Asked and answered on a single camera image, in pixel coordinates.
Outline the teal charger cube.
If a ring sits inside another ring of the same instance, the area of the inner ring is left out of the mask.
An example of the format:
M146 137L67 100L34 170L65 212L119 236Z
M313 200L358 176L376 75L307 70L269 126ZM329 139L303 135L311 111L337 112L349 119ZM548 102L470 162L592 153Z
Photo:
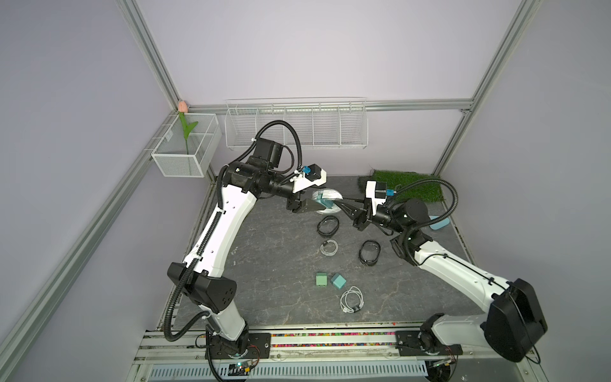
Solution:
M335 288L341 290L346 285L347 280L341 274L337 273L332 276L331 283Z
M316 196L316 201L323 205L326 209L333 209L335 207L334 200L327 198L323 192Z

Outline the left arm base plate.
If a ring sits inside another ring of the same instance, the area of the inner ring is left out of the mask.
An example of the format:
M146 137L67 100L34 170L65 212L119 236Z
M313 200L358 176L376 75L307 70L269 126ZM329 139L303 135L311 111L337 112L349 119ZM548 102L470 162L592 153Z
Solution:
M217 335L211 338L208 350L213 360L268 359L271 350L271 333L248 333L234 342Z

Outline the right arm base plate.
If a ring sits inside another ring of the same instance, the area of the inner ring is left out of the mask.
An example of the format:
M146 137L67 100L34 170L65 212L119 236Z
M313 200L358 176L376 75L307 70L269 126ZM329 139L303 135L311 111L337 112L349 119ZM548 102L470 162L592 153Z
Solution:
M419 329L396 331L396 348L401 357L463 355L460 345L443 345L433 334Z

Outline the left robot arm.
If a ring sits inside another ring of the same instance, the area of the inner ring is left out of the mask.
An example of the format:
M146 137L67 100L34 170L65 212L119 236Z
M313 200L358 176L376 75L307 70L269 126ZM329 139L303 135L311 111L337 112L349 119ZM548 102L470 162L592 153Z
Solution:
M296 147L294 163L285 172L277 170L284 146L263 137L277 126L291 133ZM262 194L284 198L292 213L323 210L324 205L302 195L307 189L323 186L326 180L327 174L320 166L304 165L302 143L292 125L283 120L265 124L251 146L221 168L214 186L213 215L183 261L173 262L168 268L174 288L162 323L165 340L176 342L205 319L214 334L242 347L248 329L234 302L237 284L224 277L227 257L241 225Z

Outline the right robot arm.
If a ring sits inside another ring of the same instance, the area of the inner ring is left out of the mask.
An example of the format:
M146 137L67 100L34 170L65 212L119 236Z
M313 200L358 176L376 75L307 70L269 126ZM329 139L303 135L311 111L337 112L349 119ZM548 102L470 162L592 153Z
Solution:
M432 219L418 198L403 202L399 196L426 184L439 184L450 191L451 204ZM458 192L448 181L425 178L397 190L382 182L369 181L361 206L343 200L336 205L363 231L370 225L396 235L391 246L399 259L437 276L475 303L478 315L432 315L420 327L418 345L427 354L437 355L452 345L493 350L502 358L518 363L528 359L541 362L536 343L548 331L534 287L523 279L514 281L493 275L456 256L424 232L452 215L458 207Z

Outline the clear round pouch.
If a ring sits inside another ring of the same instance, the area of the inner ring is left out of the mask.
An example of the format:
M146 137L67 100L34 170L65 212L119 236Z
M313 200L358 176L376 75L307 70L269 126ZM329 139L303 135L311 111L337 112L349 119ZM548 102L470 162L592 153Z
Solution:
M321 215L330 215L339 213L341 209L335 204L335 201L342 200L342 194L335 189L319 189L314 191L312 199L323 207L317 210L316 213Z

